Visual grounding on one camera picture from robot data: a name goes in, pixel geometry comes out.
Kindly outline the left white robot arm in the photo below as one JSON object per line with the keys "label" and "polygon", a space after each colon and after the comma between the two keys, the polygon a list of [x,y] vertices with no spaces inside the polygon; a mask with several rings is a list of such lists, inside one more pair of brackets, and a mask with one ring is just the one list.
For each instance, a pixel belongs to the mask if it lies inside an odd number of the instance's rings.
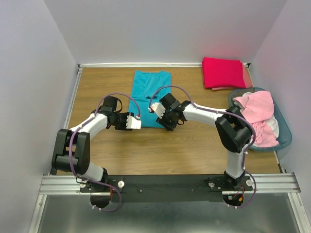
{"label": "left white robot arm", "polygon": [[56,135],[52,168],[73,172],[79,178],[91,181],[96,191],[104,191],[108,185],[108,173],[105,168],[90,161],[90,142],[100,131],[112,126],[120,131],[134,129],[134,113],[117,109],[118,104],[122,104],[119,98],[108,96],[81,124],[60,129]]}

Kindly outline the teal t shirt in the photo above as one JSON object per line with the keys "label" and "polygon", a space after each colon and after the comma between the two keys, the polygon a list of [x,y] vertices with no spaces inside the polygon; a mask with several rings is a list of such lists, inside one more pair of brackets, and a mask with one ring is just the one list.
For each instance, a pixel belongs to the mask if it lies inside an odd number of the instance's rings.
{"label": "teal t shirt", "polygon": [[143,128],[164,128],[157,123],[157,115],[150,113],[148,105],[171,92],[171,73],[166,71],[143,72],[137,70],[134,75],[131,97],[138,103],[141,110],[141,126]]}

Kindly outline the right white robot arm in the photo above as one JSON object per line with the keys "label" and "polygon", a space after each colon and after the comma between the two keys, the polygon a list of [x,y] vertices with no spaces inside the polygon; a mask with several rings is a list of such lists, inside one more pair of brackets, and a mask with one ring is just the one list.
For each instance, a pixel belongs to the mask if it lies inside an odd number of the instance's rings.
{"label": "right white robot arm", "polygon": [[245,176],[245,157],[251,146],[254,131],[242,116],[239,108],[213,109],[196,105],[190,100],[179,102],[171,93],[150,105],[150,112],[157,115],[157,123],[173,131],[177,125],[195,121],[215,127],[220,141],[227,150],[224,186],[235,190]]}

